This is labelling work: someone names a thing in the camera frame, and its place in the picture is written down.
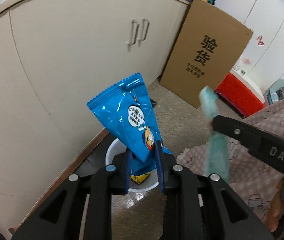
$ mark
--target cabinet handle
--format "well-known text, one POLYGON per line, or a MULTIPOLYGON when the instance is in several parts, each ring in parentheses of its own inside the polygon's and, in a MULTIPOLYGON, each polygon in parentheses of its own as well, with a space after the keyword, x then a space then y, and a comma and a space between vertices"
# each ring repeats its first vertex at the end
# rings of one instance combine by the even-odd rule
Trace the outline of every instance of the cabinet handle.
POLYGON ((132 28, 131 28, 131 39, 130 42, 128 43, 128 46, 132 46, 137 42, 137 36, 138 36, 138 31, 139 31, 139 27, 140 25, 138 24, 138 21, 136 20, 132 20, 132 28), (136 28, 135 28, 135 34, 133 33, 134 30, 134 24, 137 24, 136 28))
POLYGON ((143 19, 142 19, 142 32, 141 32, 141 38, 139 39, 139 42, 142 42, 142 41, 145 41, 145 40, 146 40, 146 36, 147 36, 148 31, 149 31, 149 27, 150 27, 150 22, 149 22, 149 20, 146 19, 146 18, 143 18, 143 19), (147 22, 147 25, 146 25, 146 30, 145 30, 144 38, 142 38, 142 37, 143 37, 143 30, 144 30, 145 22, 147 22))

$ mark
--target pink plaid fabric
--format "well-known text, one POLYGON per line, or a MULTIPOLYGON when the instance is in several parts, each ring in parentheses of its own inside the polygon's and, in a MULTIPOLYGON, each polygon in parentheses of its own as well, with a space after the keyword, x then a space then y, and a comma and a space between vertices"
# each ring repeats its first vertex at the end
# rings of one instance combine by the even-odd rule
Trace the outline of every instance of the pink plaid fabric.
MULTIPOLYGON (((284 138, 284 100, 260 110, 243 122, 284 138)), ((206 150, 207 144, 185 149, 177 162, 193 173, 203 175, 206 150)), ((228 141, 228 154, 229 185, 264 221, 283 174, 251 156, 247 148, 232 138, 228 141)))

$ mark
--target screw head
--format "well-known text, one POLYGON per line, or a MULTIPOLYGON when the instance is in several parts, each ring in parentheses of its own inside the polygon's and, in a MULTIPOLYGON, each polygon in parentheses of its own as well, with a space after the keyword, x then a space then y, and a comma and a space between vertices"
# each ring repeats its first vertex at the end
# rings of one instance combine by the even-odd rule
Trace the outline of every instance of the screw head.
POLYGON ((106 169, 107 171, 115 171, 116 166, 110 164, 110 165, 106 166, 105 169, 106 169))
POLYGON ((181 170, 183 170, 183 167, 181 165, 179 165, 179 164, 176 164, 176 165, 173 166, 173 170, 181 171, 181 170))
POLYGON ((71 174, 69 176, 69 181, 74 182, 74 181, 77 181, 78 179, 79 179, 79 176, 77 174, 71 174))
POLYGON ((220 176, 217 174, 211 174, 210 179, 213 181, 219 181, 220 180, 220 176))
POLYGON ((236 135, 239 135, 239 134, 241 133, 241 130, 240 130, 240 129, 235 129, 235 130, 234 130, 234 133, 235 133, 236 135))

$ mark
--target brown cardboard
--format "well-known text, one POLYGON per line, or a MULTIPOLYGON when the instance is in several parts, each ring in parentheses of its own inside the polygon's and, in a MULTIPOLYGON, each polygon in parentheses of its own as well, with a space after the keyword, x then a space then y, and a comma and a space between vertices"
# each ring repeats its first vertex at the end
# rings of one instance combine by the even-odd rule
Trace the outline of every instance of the brown cardboard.
POLYGON ((252 34, 252 30, 214 5, 193 0, 160 84, 199 108, 199 92, 205 86, 213 90, 218 87, 252 34), (210 37, 209 43, 205 42, 206 36, 210 37))

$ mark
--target white lettering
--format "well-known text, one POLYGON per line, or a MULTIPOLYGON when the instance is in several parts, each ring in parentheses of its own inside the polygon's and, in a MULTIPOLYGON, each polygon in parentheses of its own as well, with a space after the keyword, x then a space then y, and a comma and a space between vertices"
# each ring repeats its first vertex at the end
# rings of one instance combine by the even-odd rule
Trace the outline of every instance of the white lettering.
POLYGON ((283 161, 283 159, 284 159, 284 152, 281 152, 281 154, 277 158, 281 159, 283 161))
POLYGON ((271 156, 274 156, 274 155, 276 154, 276 152, 277 152, 277 148, 273 146, 272 149, 271 149, 271 151, 269 152, 269 154, 270 154, 271 156))

